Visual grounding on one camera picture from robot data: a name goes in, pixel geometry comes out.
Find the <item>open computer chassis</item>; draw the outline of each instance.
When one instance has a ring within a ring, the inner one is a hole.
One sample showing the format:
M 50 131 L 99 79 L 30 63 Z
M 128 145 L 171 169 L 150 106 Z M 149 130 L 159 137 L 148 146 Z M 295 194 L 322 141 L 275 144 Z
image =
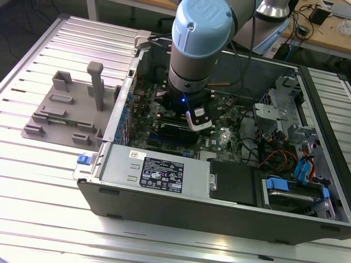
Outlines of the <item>open computer chassis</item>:
M 159 47 L 138 50 L 98 154 L 80 157 L 75 178 L 94 213 L 284 244 L 351 237 L 351 174 L 306 67 L 252 58 L 250 95 L 240 83 L 209 88 L 214 125 L 192 133 L 155 102 L 168 64 Z M 211 82 L 238 76 L 235 55 L 221 52 Z M 274 153 L 252 154 L 273 141 L 291 153 L 284 172 L 265 167 L 284 161 Z

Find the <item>blue tab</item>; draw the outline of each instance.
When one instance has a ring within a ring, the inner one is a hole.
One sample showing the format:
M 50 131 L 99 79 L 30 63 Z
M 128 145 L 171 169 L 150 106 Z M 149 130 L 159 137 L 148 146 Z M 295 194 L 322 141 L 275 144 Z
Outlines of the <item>blue tab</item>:
M 325 187 L 322 188 L 322 195 L 324 198 L 330 197 L 330 193 L 329 193 L 328 188 L 325 188 Z
M 79 155 L 77 163 L 78 164 L 83 164 L 83 165 L 90 165 L 91 160 L 92 160 L 92 158 L 89 157 L 89 156 Z
M 287 180 L 280 179 L 280 178 L 269 178 L 269 179 L 266 179 L 265 183 L 267 185 L 267 189 L 289 191 Z
M 309 162 L 306 162 L 304 160 L 300 160 L 296 166 L 294 176 L 302 182 L 303 185 L 306 185 L 306 173 L 309 171 L 311 168 L 311 164 Z

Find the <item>floor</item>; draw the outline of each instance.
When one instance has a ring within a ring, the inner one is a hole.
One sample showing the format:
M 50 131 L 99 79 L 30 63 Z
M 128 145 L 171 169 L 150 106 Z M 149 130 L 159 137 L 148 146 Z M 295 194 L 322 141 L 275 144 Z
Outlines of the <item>floor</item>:
M 168 33 L 172 22 L 165 21 L 157 26 L 159 18 L 167 17 L 159 13 L 137 9 L 137 19 L 130 19 L 130 8 L 105 0 L 98 1 L 102 22 L 145 29 L 152 32 Z M 19 59 L 33 46 L 38 38 L 54 21 L 58 14 L 65 13 L 88 18 L 85 0 L 12 0 L 0 8 L 0 80 L 15 66 Z M 275 59 L 284 60 L 287 49 L 280 49 Z M 289 62 L 306 65 L 320 70 L 349 75 L 351 62 L 326 54 L 300 49 L 293 53 Z

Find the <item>aluminum slotted surface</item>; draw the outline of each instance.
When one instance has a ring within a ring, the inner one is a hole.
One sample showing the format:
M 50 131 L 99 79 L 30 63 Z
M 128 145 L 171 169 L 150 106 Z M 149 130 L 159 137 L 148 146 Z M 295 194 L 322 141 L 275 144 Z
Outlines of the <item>aluminum slotted surface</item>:
M 310 68 L 309 72 L 316 86 L 331 127 L 351 170 L 351 87 L 334 73 Z M 303 105 L 309 126 L 314 126 L 306 104 Z
M 89 83 L 85 70 L 94 60 L 104 64 L 106 85 L 121 85 L 135 34 L 79 18 L 58 20 L 0 85 L 0 258 L 11 263 L 246 263 L 262 262 L 257 255 L 266 255 L 275 262 L 351 262 L 351 241 L 292 247 L 104 218 L 90 211 L 72 174 L 83 150 L 23 139 L 20 132 L 58 69 Z

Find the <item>barcode sticker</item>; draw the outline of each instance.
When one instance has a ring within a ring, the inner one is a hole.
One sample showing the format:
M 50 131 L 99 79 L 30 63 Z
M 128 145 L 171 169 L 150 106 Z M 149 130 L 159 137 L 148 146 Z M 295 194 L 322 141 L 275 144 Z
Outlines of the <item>barcode sticker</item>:
M 139 160 L 144 160 L 146 157 L 146 153 L 131 150 L 129 157 L 139 159 Z

